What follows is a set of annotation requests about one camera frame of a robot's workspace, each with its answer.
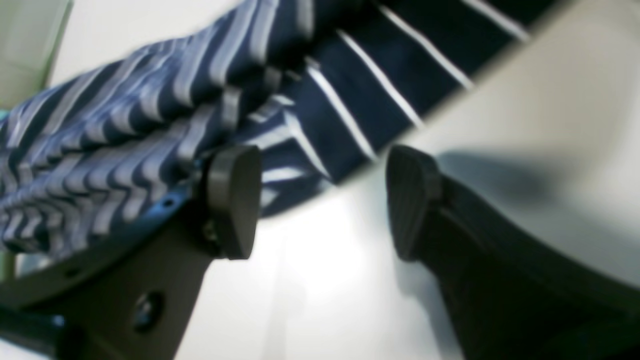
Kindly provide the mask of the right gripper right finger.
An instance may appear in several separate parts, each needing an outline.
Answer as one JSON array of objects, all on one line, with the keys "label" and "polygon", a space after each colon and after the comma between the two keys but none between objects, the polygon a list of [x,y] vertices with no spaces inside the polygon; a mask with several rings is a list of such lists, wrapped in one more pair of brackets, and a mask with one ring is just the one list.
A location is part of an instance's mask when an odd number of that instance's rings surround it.
[{"label": "right gripper right finger", "polygon": [[391,148],[397,256],[435,276],[468,360],[637,360],[639,288],[542,244],[431,155]]}]

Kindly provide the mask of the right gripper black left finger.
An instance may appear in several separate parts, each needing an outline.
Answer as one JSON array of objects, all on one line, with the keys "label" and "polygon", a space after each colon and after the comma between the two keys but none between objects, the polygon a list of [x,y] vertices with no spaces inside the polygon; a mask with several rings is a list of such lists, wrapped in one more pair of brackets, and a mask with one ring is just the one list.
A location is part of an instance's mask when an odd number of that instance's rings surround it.
[{"label": "right gripper black left finger", "polygon": [[172,360],[210,263],[249,259],[261,189],[258,146],[206,153],[108,239],[2,282],[1,340],[50,360]]}]

